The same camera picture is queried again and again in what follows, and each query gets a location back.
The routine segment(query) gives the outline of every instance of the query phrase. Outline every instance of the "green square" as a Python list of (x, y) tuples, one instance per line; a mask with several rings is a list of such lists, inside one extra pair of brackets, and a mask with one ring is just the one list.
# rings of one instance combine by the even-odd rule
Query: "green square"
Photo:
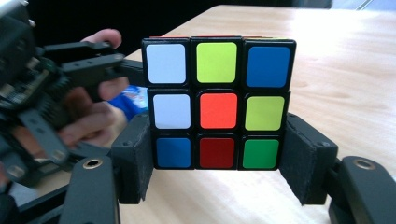
[(276, 166), (279, 142), (275, 139), (249, 139), (245, 142), (245, 169), (273, 169)]
[(245, 128), (248, 131), (277, 131), (283, 118), (285, 98), (252, 96), (247, 99)]
[(197, 80), (232, 83), (236, 77), (237, 46), (233, 42), (200, 43), (197, 46)]

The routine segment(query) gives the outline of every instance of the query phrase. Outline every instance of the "tabletop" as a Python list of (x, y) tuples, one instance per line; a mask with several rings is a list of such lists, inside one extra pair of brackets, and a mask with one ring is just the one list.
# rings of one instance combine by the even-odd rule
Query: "tabletop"
[[(396, 13), (217, 6), (167, 35), (296, 40), (289, 112), (332, 139), (339, 159), (396, 176)], [(123, 223), (330, 223), (329, 202), (301, 206), (279, 171), (154, 170), (147, 199), (120, 213)]]

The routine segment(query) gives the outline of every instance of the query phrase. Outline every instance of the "cube face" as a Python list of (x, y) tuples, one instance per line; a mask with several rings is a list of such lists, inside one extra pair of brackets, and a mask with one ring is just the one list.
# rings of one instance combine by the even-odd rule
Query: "cube face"
[(142, 46), (157, 169), (277, 169), (293, 40), (162, 37)]

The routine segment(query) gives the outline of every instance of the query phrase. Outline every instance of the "blue square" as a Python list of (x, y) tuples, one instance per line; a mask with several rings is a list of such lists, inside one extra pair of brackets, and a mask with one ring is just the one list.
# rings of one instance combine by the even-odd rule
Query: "blue square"
[(252, 47), (248, 52), (247, 85), (251, 88), (282, 88), (287, 84), (290, 49)]
[(158, 138), (157, 163), (159, 168), (191, 167), (191, 140), (189, 138)]

